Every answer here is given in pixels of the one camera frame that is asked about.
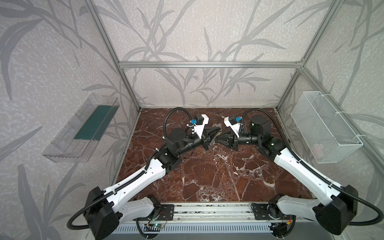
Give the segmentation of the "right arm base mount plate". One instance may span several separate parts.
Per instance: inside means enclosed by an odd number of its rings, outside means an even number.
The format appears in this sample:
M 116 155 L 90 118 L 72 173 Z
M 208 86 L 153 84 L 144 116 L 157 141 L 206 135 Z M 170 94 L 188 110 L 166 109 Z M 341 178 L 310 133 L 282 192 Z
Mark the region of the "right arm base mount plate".
M 291 215 L 283 214 L 275 204 L 251 203 L 251 210 L 256 220 L 288 222 L 292 219 Z

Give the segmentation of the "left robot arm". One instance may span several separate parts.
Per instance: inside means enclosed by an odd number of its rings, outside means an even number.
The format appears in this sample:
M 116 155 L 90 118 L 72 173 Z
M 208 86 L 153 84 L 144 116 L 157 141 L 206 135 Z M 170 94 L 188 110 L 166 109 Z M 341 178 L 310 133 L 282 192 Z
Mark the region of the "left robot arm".
M 95 239 L 105 239 L 125 221 L 150 216 L 160 206 L 155 198 L 144 197 L 132 203 L 129 201 L 144 188 L 176 169 L 182 162 L 183 154 L 199 146 L 207 150 L 220 131 L 219 127 L 204 127 L 201 135 L 193 133 L 187 136 L 185 130 L 173 129 L 144 167 L 104 190 L 99 187 L 92 189 L 83 216 Z

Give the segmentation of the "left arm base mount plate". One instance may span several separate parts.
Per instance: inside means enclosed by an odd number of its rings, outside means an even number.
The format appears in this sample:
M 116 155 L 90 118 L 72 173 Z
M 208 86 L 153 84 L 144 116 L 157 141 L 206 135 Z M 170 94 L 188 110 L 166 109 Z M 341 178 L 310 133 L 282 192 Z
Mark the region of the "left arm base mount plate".
M 175 213 L 175 205 L 162 204 L 150 213 L 148 217 L 138 218 L 139 221 L 172 221 Z

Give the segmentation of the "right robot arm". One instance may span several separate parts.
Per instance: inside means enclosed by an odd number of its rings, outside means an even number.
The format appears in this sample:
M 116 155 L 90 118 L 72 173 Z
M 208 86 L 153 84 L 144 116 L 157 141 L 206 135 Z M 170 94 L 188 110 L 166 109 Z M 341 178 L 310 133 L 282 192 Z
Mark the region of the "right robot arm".
M 357 197 L 358 191 L 332 181 L 295 157 L 284 141 L 271 136 L 271 123 L 265 116 L 254 116 L 251 131 L 245 134 L 241 133 L 241 117 L 226 117 L 224 123 L 230 130 L 217 138 L 218 143 L 235 151 L 240 145 L 254 145 L 261 155 L 288 171 L 315 196 L 313 200 L 305 200 L 277 195 L 270 200 L 274 211 L 316 221 L 333 235 L 340 235 L 351 223 L 358 209 L 358 202 L 352 196 Z

